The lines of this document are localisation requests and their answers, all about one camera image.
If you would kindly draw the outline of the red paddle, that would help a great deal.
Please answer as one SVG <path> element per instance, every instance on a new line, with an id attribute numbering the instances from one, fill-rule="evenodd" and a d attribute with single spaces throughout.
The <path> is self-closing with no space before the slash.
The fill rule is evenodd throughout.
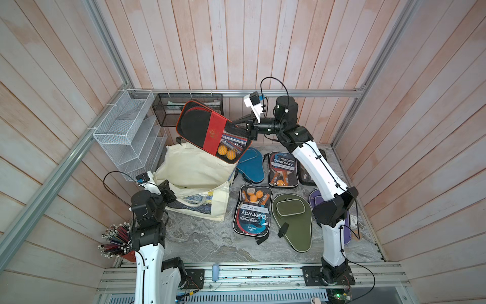
<path id="1" fill-rule="evenodd" d="M 297 160 L 297 176 L 300 184 L 305 186 L 316 186 L 314 180 L 300 160 Z"/>

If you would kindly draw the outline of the teal paddle cover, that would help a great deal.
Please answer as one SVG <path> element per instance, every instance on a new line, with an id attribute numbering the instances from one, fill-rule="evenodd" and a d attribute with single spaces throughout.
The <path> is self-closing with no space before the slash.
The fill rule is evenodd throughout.
<path id="1" fill-rule="evenodd" d="M 236 169 L 248 183 L 258 184 L 265 179 L 263 155 L 257 149 L 248 148 L 239 158 Z"/>

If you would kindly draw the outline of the cream canvas tote bag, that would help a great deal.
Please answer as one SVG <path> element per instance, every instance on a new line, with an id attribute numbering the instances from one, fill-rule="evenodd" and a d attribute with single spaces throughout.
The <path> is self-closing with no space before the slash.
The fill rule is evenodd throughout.
<path id="1" fill-rule="evenodd" d="M 224 221 L 235 164 L 229 164 L 190 144 L 169 146 L 154 181 L 168 181 L 176 201 L 169 211 L 216 222 Z"/>

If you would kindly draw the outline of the Deerway paddle set clear case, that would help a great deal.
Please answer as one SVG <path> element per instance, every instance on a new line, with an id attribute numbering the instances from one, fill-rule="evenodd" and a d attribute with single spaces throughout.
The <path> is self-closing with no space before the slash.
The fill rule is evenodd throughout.
<path id="1" fill-rule="evenodd" d="M 268 183 L 276 188 L 294 188 L 299 185 L 297 160 L 291 153 L 273 151 L 269 154 Z"/>

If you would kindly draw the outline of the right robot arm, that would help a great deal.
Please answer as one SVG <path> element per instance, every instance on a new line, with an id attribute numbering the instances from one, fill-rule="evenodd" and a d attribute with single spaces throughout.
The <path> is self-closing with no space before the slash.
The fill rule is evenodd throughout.
<path id="1" fill-rule="evenodd" d="M 252 112 L 233 123 L 246 125 L 246 129 L 237 135 L 250 140 L 257 139 L 260 134 L 276 135 L 278 142 L 303 165 L 317 185 L 323 202 L 313 208 L 313 213 L 321 225 L 324 243 L 317 279 L 320 285 L 337 284 L 351 272 L 344 251 L 344 230 L 358 190 L 346 186 L 320 153 L 311 133 L 298 125 L 298 104 L 293 98 L 282 96 L 275 104 L 272 118 L 264 117 L 263 97 L 258 92 L 244 96 L 244 104 Z"/>

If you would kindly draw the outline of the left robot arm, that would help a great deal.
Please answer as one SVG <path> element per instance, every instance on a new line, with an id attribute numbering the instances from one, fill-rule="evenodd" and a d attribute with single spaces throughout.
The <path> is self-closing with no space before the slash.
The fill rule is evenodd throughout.
<path id="1" fill-rule="evenodd" d="M 135 303 L 175 303 L 182 277 L 177 265 L 163 268 L 166 225 L 162 216 L 176 196 L 168 181 L 157 188 L 158 194 L 143 190 L 131 198 L 131 243 L 137 264 Z"/>

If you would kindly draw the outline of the black red paddle set case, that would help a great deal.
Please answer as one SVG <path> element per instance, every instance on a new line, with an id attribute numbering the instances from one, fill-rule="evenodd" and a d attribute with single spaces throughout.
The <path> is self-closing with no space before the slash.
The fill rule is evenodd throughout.
<path id="1" fill-rule="evenodd" d="M 183 107 L 176 131 L 188 143 L 230 164 L 237 163 L 252 143 L 246 129 L 196 100 Z"/>

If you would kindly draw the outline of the purple paddle cover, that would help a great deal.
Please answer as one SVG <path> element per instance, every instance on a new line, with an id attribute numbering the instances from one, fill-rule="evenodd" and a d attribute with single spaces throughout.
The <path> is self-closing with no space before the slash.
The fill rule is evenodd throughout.
<path id="1" fill-rule="evenodd" d="M 320 191 L 318 189 L 314 189 L 310 194 L 309 194 L 309 202 L 314 210 L 317 205 L 322 205 L 325 204 L 324 199 L 322 198 Z M 346 212 L 346 217 L 345 217 L 345 223 L 343 227 L 343 244 L 347 245 L 352 239 L 352 229 L 349 229 L 350 225 L 350 214 L 349 210 Z"/>

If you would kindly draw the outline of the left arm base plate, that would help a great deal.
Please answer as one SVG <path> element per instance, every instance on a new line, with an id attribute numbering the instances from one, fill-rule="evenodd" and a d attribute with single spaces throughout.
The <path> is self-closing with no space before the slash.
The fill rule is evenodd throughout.
<path id="1" fill-rule="evenodd" d="M 205 270 L 202 268 L 197 269 L 187 269 L 182 272 L 177 269 L 177 274 L 179 274 L 180 279 L 176 282 L 176 287 L 188 290 L 202 290 L 205 285 Z"/>

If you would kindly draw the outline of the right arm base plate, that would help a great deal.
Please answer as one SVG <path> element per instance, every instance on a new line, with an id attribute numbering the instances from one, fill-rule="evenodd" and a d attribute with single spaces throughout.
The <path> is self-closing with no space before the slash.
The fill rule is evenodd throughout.
<path id="1" fill-rule="evenodd" d="M 349 266 L 304 266 L 301 268 L 306 286 L 353 286 L 354 274 Z"/>

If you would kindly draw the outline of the green paddle cover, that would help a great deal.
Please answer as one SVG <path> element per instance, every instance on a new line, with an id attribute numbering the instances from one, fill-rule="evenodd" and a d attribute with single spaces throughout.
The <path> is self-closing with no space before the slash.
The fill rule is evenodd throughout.
<path id="1" fill-rule="evenodd" d="M 313 213 L 305 198 L 292 193 L 277 195 L 272 202 L 272 215 L 279 238 L 285 238 L 298 253 L 311 249 Z"/>

